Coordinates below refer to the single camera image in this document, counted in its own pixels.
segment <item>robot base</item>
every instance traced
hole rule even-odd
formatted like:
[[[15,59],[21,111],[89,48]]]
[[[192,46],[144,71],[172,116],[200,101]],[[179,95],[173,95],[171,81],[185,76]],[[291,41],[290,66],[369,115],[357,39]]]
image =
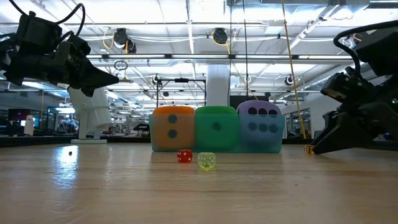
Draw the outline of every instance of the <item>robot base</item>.
[[[108,141],[106,139],[72,139],[70,141],[72,144],[106,144]]]

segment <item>ceiling light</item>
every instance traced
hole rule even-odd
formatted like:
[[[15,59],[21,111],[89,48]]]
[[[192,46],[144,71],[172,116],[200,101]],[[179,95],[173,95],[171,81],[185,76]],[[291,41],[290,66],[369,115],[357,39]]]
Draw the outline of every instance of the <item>ceiling light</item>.
[[[165,58],[165,55],[141,55],[141,54],[135,54],[135,55],[109,55],[109,58],[116,58],[116,59],[124,59],[124,58]]]
[[[45,85],[42,85],[42,84],[37,83],[37,82],[22,82],[22,84],[25,85],[25,86],[30,86],[30,87],[38,88],[38,89],[46,88]]]
[[[119,96],[118,96],[117,94],[111,92],[111,91],[107,91],[107,92],[106,92],[106,95],[107,95],[108,97],[110,97],[110,98],[115,99],[115,100],[118,100],[118,99],[119,99]]]
[[[202,59],[213,59],[213,58],[229,58],[229,55],[172,55],[172,58],[202,58]]]
[[[349,55],[300,55],[298,59],[352,59]]]
[[[173,102],[205,102],[205,100],[191,100],[191,99],[180,99],[180,100],[173,100],[173,99],[168,99],[168,100],[159,100],[159,101],[173,101]]]
[[[246,55],[236,55],[236,59],[246,59]],[[288,55],[248,55],[248,59],[289,59]]]
[[[100,51],[105,52],[107,54],[109,54],[109,52],[106,49],[100,49]]]
[[[59,113],[62,113],[62,114],[75,113],[75,109],[73,109],[73,108],[55,108],[55,110],[59,111]]]
[[[370,1],[370,3],[398,3],[398,1],[396,1],[396,0]]]
[[[102,55],[87,55],[86,57],[88,59],[101,59]]]

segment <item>wire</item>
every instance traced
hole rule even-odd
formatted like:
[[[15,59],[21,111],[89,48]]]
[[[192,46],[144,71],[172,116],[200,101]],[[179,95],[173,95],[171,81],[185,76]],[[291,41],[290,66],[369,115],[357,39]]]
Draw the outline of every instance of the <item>wire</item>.
[[[238,69],[236,68],[236,65],[235,65],[234,61],[233,61],[233,60],[231,60],[231,61],[232,61],[232,64],[234,65],[234,68],[235,68],[236,72],[237,72],[238,75],[239,75],[239,78],[242,80],[242,82],[243,82],[244,85],[246,86],[246,89],[249,89],[248,83],[245,82],[245,81],[243,80],[242,75],[239,73]],[[250,91],[250,92],[251,92],[251,94],[253,94],[253,96],[255,97],[256,100],[259,100],[259,99],[257,98],[257,96],[256,96],[252,91]]]
[[[244,0],[242,0],[243,4],[243,21],[244,21],[244,44],[246,46],[246,81],[249,80],[249,60],[248,60],[248,31],[246,29],[246,13],[244,8]],[[246,96],[249,98],[249,86],[246,83]]]
[[[59,43],[61,43],[63,40],[65,40],[69,35],[72,35],[73,31],[68,31],[66,34],[63,34]]]
[[[112,36],[112,44],[111,44],[110,47],[108,47],[108,46],[105,44],[105,39],[102,40],[102,43],[103,43],[103,45],[104,45],[104,47],[105,47],[106,49],[112,49],[112,47],[113,47],[113,42],[114,42],[113,36]]]
[[[230,10],[230,12],[229,12],[229,48],[228,48],[228,46],[226,46],[226,48],[228,49],[228,54],[229,55],[231,55],[231,52],[232,52],[232,5],[233,5],[233,2],[232,2],[232,0],[230,0],[231,2],[230,2],[230,7],[229,7],[229,10]],[[230,97],[230,94],[231,94],[231,70],[232,70],[232,58],[230,57],[229,58],[229,77],[228,77],[228,92],[227,92],[227,94],[226,94],[226,97],[227,97],[227,102],[228,102],[228,106],[229,106],[229,104],[230,104],[230,99],[231,99],[231,97]]]
[[[354,39],[356,39],[357,41],[361,42],[362,40],[356,37],[357,34],[354,34],[353,37]]]
[[[193,94],[193,92],[192,92],[192,90],[191,90],[191,87],[189,86],[189,83],[187,83],[187,85],[188,85],[189,91],[191,92],[191,94],[192,94],[192,96],[193,96],[193,99],[195,99],[196,105],[199,106],[199,105],[198,105],[198,102],[197,102],[197,98],[195,97],[195,94]]]
[[[56,22],[56,24],[59,25],[69,20],[77,12],[77,10],[79,10],[80,7],[84,7],[84,5],[82,3],[77,4],[77,6],[72,10],[72,12],[69,13],[69,15],[67,15],[65,18],[61,19],[60,21]]]
[[[12,6],[14,6],[14,8],[18,10],[18,12],[20,12],[24,16],[27,16],[27,14],[22,9],[20,9],[20,7],[18,7],[18,5],[14,2],[14,0],[9,0],[9,1],[12,4]]]
[[[62,24],[64,22],[66,22],[67,20],[69,20],[77,12],[77,10],[79,10],[80,7],[81,7],[81,11],[83,12],[83,16],[81,17],[80,26],[79,26],[79,29],[77,30],[77,33],[76,33],[76,36],[79,36],[81,30],[83,29],[83,25],[85,23],[85,20],[86,20],[86,9],[85,9],[85,6],[82,3],[77,4],[77,6],[72,10],[72,12],[70,12],[69,15],[67,15],[65,18],[63,18],[60,21],[56,22],[56,25]]]
[[[300,111],[300,105],[299,105],[299,97],[297,96],[297,86],[296,86],[296,79],[294,77],[294,69],[293,69],[293,61],[292,61],[292,51],[290,49],[290,41],[289,41],[289,34],[287,32],[287,21],[286,21],[286,14],[285,14],[285,1],[282,0],[282,11],[284,13],[284,26],[285,26],[285,33],[286,33],[286,42],[287,42],[287,50],[289,52],[289,61],[290,61],[290,70],[292,72],[292,78],[293,78],[293,85],[294,85],[294,93],[295,93],[295,98],[296,98],[296,105],[297,105],[297,113],[298,113],[298,118],[300,120],[300,127],[303,133],[304,139],[307,138],[307,135],[305,134],[304,130],[304,122],[303,118],[301,117],[301,111]]]
[[[340,43],[339,40],[341,38],[349,36],[351,34],[356,34],[356,33],[366,32],[369,30],[376,30],[376,29],[387,29],[387,28],[392,28],[392,27],[396,27],[396,26],[398,26],[397,20],[389,21],[389,22],[380,22],[378,24],[371,24],[371,25],[367,25],[367,26],[357,27],[354,29],[349,29],[349,30],[346,30],[346,31],[343,31],[343,32],[337,34],[337,36],[333,39],[333,43],[335,44],[336,47],[341,48],[342,50],[347,52],[353,58],[354,64],[355,64],[355,71],[354,71],[355,77],[357,77],[360,80],[363,80],[363,77],[361,75],[361,64],[359,62],[359,58],[353,50],[351,50],[349,47]]]

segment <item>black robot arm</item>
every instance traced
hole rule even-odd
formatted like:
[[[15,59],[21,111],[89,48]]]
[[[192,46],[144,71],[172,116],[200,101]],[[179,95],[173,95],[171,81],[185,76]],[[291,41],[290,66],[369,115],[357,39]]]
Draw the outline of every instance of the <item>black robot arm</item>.
[[[398,21],[383,22],[346,30],[334,38],[337,47],[349,53],[355,68],[334,74],[321,93],[341,103],[336,111],[326,113],[325,128],[314,139],[315,154],[351,147],[366,147],[379,134],[389,133],[398,140]],[[339,39],[363,33],[354,50]],[[391,75],[384,83],[374,86],[361,75],[360,60],[367,62],[377,76]]]
[[[93,96],[96,88],[112,85],[119,79],[96,67],[87,59],[91,49],[87,42],[79,38],[85,8],[82,4],[66,18],[51,22],[24,13],[14,1],[11,4],[21,12],[16,34],[1,35],[0,70],[15,85],[22,85],[24,78],[34,78],[53,84],[65,83],[81,89],[86,96]],[[82,8],[83,19],[76,35],[70,31],[62,36],[59,24],[65,22]]]

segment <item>ceiling beam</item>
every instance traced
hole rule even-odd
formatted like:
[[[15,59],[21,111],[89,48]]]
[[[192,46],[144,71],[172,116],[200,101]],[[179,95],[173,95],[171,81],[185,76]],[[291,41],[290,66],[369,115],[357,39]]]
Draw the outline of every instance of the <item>ceiling beam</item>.
[[[313,21],[309,26],[306,26],[298,35],[296,35],[290,43],[290,49],[293,49],[299,42],[304,39],[311,31],[313,31],[316,26],[318,26],[322,21],[323,17],[328,17],[332,12],[335,12],[335,9],[338,6],[328,6],[326,7],[318,16],[315,21]],[[286,46],[285,50],[280,51],[280,54],[287,54],[289,52],[288,46]],[[258,78],[260,78],[264,72],[267,70],[268,67],[270,67],[271,64],[267,64],[264,66],[264,68],[261,70],[261,72],[257,75],[257,78],[254,78],[252,82],[249,84],[249,86],[253,85],[257,81]]]

